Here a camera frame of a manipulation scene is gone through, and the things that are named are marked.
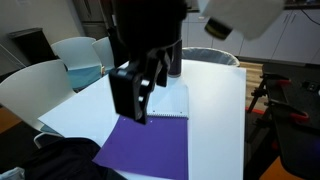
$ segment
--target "wall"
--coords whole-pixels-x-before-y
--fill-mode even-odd
[[[30,63],[7,34],[34,27],[43,28],[49,44],[84,36],[72,0],[1,0],[0,44],[26,65]],[[0,75],[17,69],[8,57],[0,47]]]

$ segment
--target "black cable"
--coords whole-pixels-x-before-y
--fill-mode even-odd
[[[317,21],[311,19],[311,17],[310,17],[303,9],[300,9],[300,10],[303,12],[304,15],[307,16],[307,18],[308,18],[310,21],[312,21],[312,22],[315,23],[316,25],[319,25],[319,26],[320,26],[320,23],[318,23]]]

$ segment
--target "purple notebook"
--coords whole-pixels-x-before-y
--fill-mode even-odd
[[[120,116],[93,161],[137,174],[188,179],[187,118],[149,117],[142,125]]]

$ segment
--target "white chair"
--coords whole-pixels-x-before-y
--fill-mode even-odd
[[[51,45],[52,50],[68,68],[68,77],[74,90],[81,90],[104,74],[101,60],[92,47],[96,39],[73,37]]]
[[[102,38],[92,43],[106,71],[114,68],[114,57],[109,37]]]
[[[38,117],[73,95],[75,92],[61,60],[29,66],[0,84],[0,104],[41,132],[34,138],[38,148],[41,145],[37,139],[42,135],[61,136],[40,122]]]

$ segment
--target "black trash can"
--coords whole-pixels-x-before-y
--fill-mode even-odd
[[[182,59],[191,59],[205,62],[212,62],[218,64],[225,64],[229,66],[240,66],[239,60],[232,54],[212,49],[201,47],[189,47],[182,49]]]
[[[42,32],[42,28],[32,28],[8,34],[31,64],[57,59]]]

